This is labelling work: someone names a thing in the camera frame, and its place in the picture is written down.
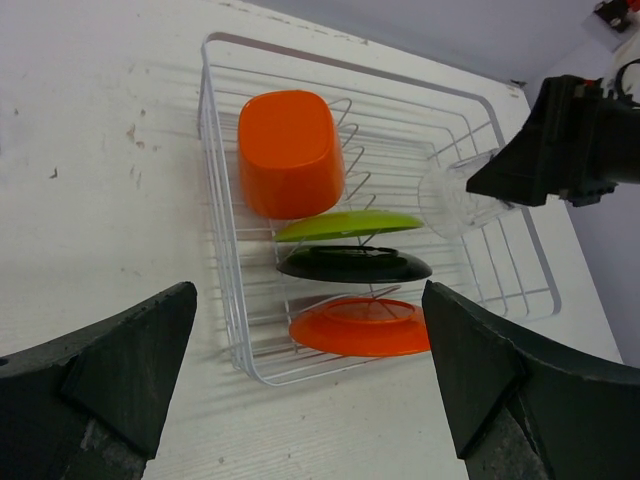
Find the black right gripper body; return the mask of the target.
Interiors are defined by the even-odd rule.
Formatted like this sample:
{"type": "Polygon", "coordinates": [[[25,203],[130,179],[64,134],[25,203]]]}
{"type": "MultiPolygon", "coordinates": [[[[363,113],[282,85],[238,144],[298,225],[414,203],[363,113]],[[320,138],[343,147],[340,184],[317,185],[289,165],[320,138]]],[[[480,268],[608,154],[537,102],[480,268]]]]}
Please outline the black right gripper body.
{"type": "Polygon", "coordinates": [[[616,74],[609,92],[595,84],[579,99],[576,205],[596,204],[619,184],[639,183],[639,101],[631,93],[634,85],[616,74]]]}

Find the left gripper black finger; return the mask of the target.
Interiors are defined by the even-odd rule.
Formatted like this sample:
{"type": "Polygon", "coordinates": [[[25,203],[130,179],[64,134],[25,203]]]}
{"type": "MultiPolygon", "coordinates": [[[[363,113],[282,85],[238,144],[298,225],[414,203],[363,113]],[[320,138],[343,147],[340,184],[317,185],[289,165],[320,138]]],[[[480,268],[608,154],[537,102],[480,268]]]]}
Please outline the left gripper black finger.
{"type": "Polygon", "coordinates": [[[422,306],[469,478],[638,478],[638,369],[535,333],[441,283],[426,283],[422,306]]]}

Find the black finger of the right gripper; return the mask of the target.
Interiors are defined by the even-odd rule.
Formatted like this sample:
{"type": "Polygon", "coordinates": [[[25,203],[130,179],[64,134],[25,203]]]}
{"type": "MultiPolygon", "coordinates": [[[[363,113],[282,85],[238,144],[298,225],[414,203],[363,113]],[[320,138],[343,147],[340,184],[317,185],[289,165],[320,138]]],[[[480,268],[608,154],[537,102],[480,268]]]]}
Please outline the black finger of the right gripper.
{"type": "Polygon", "coordinates": [[[543,81],[516,136],[466,183],[466,191],[523,206],[557,195],[577,207],[608,193],[595,173],[590,148],[602,81],[572,75],[543,81]]]}

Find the clear faceted glass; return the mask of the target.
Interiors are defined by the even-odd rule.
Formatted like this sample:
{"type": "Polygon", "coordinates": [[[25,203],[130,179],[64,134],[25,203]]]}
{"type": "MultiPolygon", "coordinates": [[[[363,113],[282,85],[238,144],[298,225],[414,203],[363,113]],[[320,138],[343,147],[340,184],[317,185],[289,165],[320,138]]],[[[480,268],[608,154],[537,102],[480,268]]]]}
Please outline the clear faceted glass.
{"type": "Polygon", "coordinates": [[[469,178],[498,152],[499,149],[492,149],[450,165],[429,161],[417,198],[423,221],[433,232],[445,239],[457,238],[521,209],[509,202],[466,191],[469,178]]]}

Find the orange plastic plate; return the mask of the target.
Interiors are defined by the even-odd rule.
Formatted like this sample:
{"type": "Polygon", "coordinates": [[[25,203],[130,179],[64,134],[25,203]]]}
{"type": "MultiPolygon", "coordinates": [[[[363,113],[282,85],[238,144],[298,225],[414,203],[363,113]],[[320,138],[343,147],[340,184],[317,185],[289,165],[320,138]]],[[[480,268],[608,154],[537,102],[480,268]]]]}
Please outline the orange plastic plate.
{"type": "Polygon", "coordinates": [[[399,357],[428,352],[423,309],[388,298],[346,298],[298,315],[289,326],[300,345],[352,357],[399,357]]]}

